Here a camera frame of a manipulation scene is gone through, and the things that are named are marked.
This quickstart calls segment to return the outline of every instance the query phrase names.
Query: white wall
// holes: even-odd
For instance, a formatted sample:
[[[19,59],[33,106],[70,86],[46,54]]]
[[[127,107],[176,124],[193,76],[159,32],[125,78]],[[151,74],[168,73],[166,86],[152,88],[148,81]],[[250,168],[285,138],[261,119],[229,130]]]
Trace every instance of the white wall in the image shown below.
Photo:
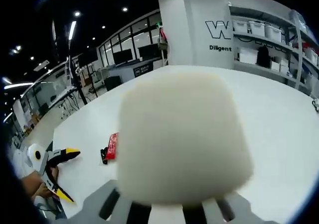
[[[233,68],[235,50],[229,2],[289,19],[290,9],[273,0],[159,0],[163,28],[169,43],[168,61],[171,65]],[[216,39],[216,34],[211,33],[213,29],[208,29],[208,25],[213,27],[212,22],[216,29],[222,28],[224,37],[230,39]],[[230,47],[232,52],[210,50],[210,45]]]
[[[22,130],[24,130],[24,126],[28,125],[28,122],[24,116],[24,111],[21,105],[20,100],[16,100],[13,104],[13,112],[16,116],[16,119],[18,120],[18,123]]]

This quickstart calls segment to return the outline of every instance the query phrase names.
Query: white storage box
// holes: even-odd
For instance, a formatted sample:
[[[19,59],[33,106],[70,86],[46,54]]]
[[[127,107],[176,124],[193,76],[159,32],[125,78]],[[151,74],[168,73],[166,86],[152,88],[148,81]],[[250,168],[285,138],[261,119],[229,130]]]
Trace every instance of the white storage box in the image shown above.
[[[257,50],[239,47],[238,53],[239,53],[240,62],[249,63],[249,64],[257,63],[257,54],[258,54]]]
[[[280,66],[288,67],[288,60],[279,56],[275,56],[275,62],[279,63]]]
[[[273,71],[278,71],[278,72],[279,72],[279,70],[280,70],[280,64],[277,63],[277,62],[272,61],[272,62],[271,62],[271,69],[272,69]]]
[[[289,67],[288,66],[280,65],[280,72],[281,73],[286,75],[288,71],[289,71]]]
[[[248,33],[248,23],[245,21],[233,21],[235,31]]]
[[[317,64],[317,59],[318,59],[318,55],[311,49],[311,48],[307,48],[305,50],[305,54],[306,56],[311,60],[311,62],[316,65]]]
[[[281,43],[281,30],[273,26],[265,27],[265,35],[267,38]]]
[[[263,23],[249,21],[251,33],[257,36],[265,36],[265,25]]]

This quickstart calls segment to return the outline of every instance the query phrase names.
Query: white table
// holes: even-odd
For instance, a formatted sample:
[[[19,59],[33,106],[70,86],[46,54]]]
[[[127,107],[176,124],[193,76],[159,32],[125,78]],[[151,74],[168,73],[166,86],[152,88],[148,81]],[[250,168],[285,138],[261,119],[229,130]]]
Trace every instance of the white table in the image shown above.
[[[311,194],[319,173],[319,115],[311,98],[279,82],[244,72],[167,66],[105,93],[55,129],[53,149],[81,150],[76,159],[60,165],[58,182],[75,200],[75,204],[62,200],[68,217],[81,210],[88,195],[117,177],[116,163],[103,165],[100,149],[118,131],[118,112],[125,91],[138,81],[165,72],[197,71],[218,74],[234,94],[254,162],[254,175],[239,194],[264,220],[287,223],[296,214]],[[181,207],[156,207],[149,223],[185,221]]]

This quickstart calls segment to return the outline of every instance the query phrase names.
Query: red tag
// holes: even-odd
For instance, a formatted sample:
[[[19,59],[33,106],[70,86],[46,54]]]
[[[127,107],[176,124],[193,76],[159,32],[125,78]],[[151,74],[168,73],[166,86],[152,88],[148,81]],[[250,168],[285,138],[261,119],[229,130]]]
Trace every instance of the red tag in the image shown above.
[[[116,144],[118,142],[118,134],[119,133],[113,133],[110,136],[109,146],[108,146],[108,152],[106,153],[106,159],[111,160],[115,159],[116,154]]]

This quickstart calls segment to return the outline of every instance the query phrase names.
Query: white foam block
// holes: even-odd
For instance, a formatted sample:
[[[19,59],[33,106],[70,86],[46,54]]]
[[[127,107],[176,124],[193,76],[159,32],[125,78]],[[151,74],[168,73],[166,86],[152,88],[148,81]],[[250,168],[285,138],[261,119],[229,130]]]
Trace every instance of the white foam block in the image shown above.
[[[138,83],[121,104],[117,151],[119,191],[142,204],[197,204],[252,175],[232,95],[213,75]]]

